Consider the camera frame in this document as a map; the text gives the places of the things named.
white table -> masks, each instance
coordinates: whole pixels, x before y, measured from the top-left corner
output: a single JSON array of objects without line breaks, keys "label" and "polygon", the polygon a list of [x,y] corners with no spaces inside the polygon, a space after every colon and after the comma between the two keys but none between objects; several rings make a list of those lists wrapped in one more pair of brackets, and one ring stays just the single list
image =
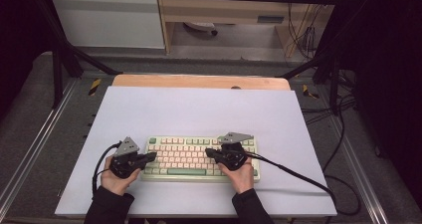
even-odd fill
[{"label": "white table", "polygon": [[[151,135],[217,136],[228,131],[254,135],[261,155],[326,185],[294,92],[109,87],[56,214],[85,216],[100,156],[127,136],[144,150]],[[273,218],[336,215],[321,189],[271,164],[261,161],[260,167],[255,188]],[[139,179],[127,192],[135,197],[131,217],[236,216],[230,183]]]}]

sleeve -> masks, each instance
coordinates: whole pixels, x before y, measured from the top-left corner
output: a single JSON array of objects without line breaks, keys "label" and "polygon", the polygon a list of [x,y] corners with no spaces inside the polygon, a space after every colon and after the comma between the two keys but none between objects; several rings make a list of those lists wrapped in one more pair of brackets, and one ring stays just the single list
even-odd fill
[{"label": "sleeve", "polygon": [[127,193],[119,196],[100,186],[84,223],[123,224],[133,200]]},{"label": "sleeve", "polygon": [[236,193],[232,202],[241,224],[274,224],[254,188]]}]

handheld controller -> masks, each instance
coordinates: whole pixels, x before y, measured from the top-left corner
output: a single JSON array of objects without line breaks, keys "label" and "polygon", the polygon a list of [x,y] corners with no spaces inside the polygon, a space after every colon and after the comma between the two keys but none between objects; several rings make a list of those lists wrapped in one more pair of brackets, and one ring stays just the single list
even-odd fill
[{"label": "handheld controller", "polygon": [[139,147],[130,138],[127,137],[115,152],[109,169],[119,178],[128,178],[130,175],[140,168],[143,170],[146,163],[155,160],[156,152],[146,154],[138,154]]},{"label": "handheld controller", "polygon": [[208,157],[214,158],[215,162],[223,163],[229,170],[235,171],[239,169],[248,158],[245,150],[240,143],[243,140],[253,138],[251,135],[229,132],[221,139],[221,150],[206,148],[205,152]]}]

person's right hand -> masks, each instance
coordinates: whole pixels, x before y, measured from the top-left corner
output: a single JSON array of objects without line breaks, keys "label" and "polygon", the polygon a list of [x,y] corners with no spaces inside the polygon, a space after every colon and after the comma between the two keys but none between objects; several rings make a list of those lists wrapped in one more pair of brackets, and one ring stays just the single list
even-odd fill
[{"label": "person's right hand", "polygon": [[246,162],[235,171],[230,171],[223,163],[218,163],[218,167],[230,178],[238,194],[254,188],[254,167],[251,157],[248,157]]}]

metal bracket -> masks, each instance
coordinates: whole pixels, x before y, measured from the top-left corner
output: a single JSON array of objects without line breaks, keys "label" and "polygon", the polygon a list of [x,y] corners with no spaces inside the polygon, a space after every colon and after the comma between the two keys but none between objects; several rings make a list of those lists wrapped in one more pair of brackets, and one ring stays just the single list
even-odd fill
[{"label": "metal bracket", "polygon": [[120,147],[114,153],[114,157],[120,157],[120,156],[123,156],[123,155],[127,155],[129,153],[138,152],[138,151],[139,151],[139,147],[128,136],[127,138],[124,139],[124,141],[121,143]]},{"label": "metal bracket", "polygon": [[239,132],[229,132],[221,139],[219,138],[219,142],[222,144],[232,144],[236,142],[241,142],[243,140],[252,139],[254,138],[252,135],[239,133]]}]

